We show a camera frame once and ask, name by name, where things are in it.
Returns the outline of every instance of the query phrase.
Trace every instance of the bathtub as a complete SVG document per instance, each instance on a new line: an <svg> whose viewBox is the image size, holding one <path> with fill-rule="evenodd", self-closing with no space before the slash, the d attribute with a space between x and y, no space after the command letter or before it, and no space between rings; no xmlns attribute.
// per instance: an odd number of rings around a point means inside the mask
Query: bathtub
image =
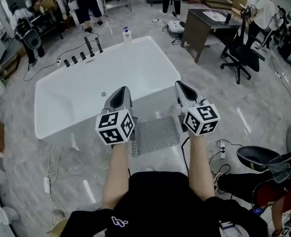
<svg viewBox="0 0 291 237"><path fill-rule="evenodd" d="M127 86L134 116L149 120L176 101L177 80L180 74L150 36L88 55L37 82L36 137L80 150L97 137L96 116L115 90Z"/></svg>

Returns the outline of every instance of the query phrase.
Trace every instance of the black office chair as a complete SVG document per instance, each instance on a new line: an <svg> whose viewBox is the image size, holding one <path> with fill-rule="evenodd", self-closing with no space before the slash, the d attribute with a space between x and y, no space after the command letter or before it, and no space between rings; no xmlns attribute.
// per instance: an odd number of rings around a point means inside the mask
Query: black office chair
<svg viewBox="0 0 291 237"><path fill-rule="evenodd" d="M250 80L251 75L243 66L249 66L254 71L259 71L259 59L265 61L265 58L257 53L255 50L250 49L246 45L243 44L244 40L244 31L245 31L245 25L246 20L251 17L251 8L248 6L245 10L241 11L241 17L242 17L242 28L241 28L241 34L240 36L237 34L235 38L233 39L233 42L229 45L229 47L225 47L222 54L224 57L229 57L233 62L232 63L223 63L221 64L221 69L224 69L225 66L234 66L238 70L238 80L237 84L240 84L240 73L241 70L247 74L248 80ZM249 35L249 38L254 38L257 42L260 43L260 40L255 38L254 36Z"/></svg>

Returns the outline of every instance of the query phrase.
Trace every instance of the person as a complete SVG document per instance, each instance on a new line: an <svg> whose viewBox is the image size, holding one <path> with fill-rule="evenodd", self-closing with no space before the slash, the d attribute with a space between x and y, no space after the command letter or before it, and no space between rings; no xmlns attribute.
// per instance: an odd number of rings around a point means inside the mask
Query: person
<svg viewBox="0 0 291 237"><path fill-rule="evenodd" d="M227 174L217 176L217 187L252 204L253 209L265 210L272 206L274 237L281 234L283 213L291 210L291 179L285 184L276 184L269 171L261 174Z"/></svg>
<svg viewBox="0 0 291 237"><path fill-rule="evenodd" d="M104 184L102 208L74 211L61 237L220 237L219 220L231 221L250 237L267 237L266 222L235 200L215 196L204 136L190 136L188 177L179 172L145 171L129 178L129 142L116 144Z"/></svg>
<svg viewBox="0 0 291 237"><path fill-rule="evenodd" d="M259 0L252 10L252 17L254 20L249 25L249 38L246 43L247 47L251 47L261 29L266 29L272 17L275 14L275 5L272 0Z"/></svg>
<svg viewBox="0 0 291 237"><path fill-rule="evenodd" d="M281 28L283 23L286 23L286 11L284 8L279 8L278 13L275 14L268 26L268 31L265 33L264 41L261 45L262 48L266 46L265 51L269 51L269 43L274 34Z"/></svg>
<svg viewBox="0 0 291 237"><path fill-rule="evenodd" d="M30 11L28 11L26 8L20 9L17 3L14 3L10 7L10 10L12 13L12 17L10 19L11 27L14 31L18 33L20 41L22 42L24 48L26 49L26 53L29 59L29 64L35 64L36 57L35 57L33 49L29 48L28 45L23 40L24 33L20 32L20 30L17 29L18 23L20 22L21 19L29 19L33 16L33 14ZM30 24L30 27L33 28L33 25L29 21L28 21L28 24ZM45 55L42 45L38 48L38 55L39 57L43 57Z"/></svg>
<svg viewBox="0 0 291 237"><path fill-rule="evenodd" d="M161 14L167 15L169 1L170 0L163 0L163 10L159 11ZM179 20L180 19L180 1L173 0L173 4L174 4L173 6L175 9L176 18Z"/></svg>
<svg viewBox="0 0 291 237"><path fill-rule="evenodd" d="M89 15L89 9L91 10L92 14L95 16L95 18L98 19L97 24L99 26L103 26L104 23L102 22L101 18L101 11L99 9L97 0L77 0L78 7L81 12L82 19L85 21L85 32L92 33L93 29L91 27L90 22L90 15Z"/></svg>

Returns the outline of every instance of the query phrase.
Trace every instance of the gray marble floor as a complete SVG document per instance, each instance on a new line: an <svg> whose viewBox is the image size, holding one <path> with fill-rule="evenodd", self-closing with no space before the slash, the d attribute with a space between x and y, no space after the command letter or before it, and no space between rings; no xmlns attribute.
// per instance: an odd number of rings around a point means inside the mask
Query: gray marble floor
<svg viewBox="0 0 291 237"><path fill-rule="evenodd" d="M179 44L171 45L173 39L166 31L162 32L164 24L152 22L153 19L172 19L170 15L159 14L161 4L151 7L145 4L145 0L132 0L132 6L132 12L125 7L109 11L109 18L104 18L105 26L94 27L104 48L123 41L122 31L125 26L132 30L133 38L150 35L178 69L182 79L199 88L218 108L222 120L217 130L207 136L208 141L223 138L236 144L267 147L281 154L286 152L286 130L291 125L291 98L281 80L275 75L272 62L279 73L284 73L287 77L288 82L284 77L283 81L290 93L291 67L277 52L272 52L272 59L264 54L266 61L260 61L259 73L250 70L251 80L241 74L241 84L236 85L236 71L232 68L220 69L220 64L225 62L225 59L220 57L224 48L222 44L207 46L199 63L195 64L194 53L188 45L185 48L181 48ZM200 7L204 6L182 3L182 19L186 19L189 8ZM40 68L53 64L61 53L83 44L85 36L90 40L94 38L75 28L67 30L63 35L63 40L56 36L44 46L45 57L38 60L26 75L26 79ZM82 46L65 53L62 60L70 59L81 51L88 52L86 46ZM3 203L15 208L21 217L19 222L13 223L20 237L46 236L46 231L51 228L51 201L43 190L49 144L38 140L34 133L34 97L37 80L57 69L57 66L46 68L31 81L25 82L23 77L27 70L27 59L22 59L18 71L8 82L5 95L0 99L2 121L5 123L5 151L3 160L0 160L0 167L8 176L8 183L0 186L0 195ZM239 113L242 113L246 125ZM208 148L216 150L214 143ZM188 148L185 149L188 160ZM229 163L232 166L231 173L249 171L238 161L236 149L235 146L227 145L226 159L215 157L211 162L212 169L218 171L221 165ZM60 149L53 144L53 165L56 165L59 152ZM93 209L98 206L90 205L83 180L88 181L96 201L100 201L109 156L109 149L105 149L101 144L91 145L87 152L63 149L58 176L51 188L68 215L76 209ZM130 159L132 173L144 170L147 166L156 170L186 173L182 155L176 151L168 154L151 153ZM57 203L54 203L54 208L59 208Z"/></svg>

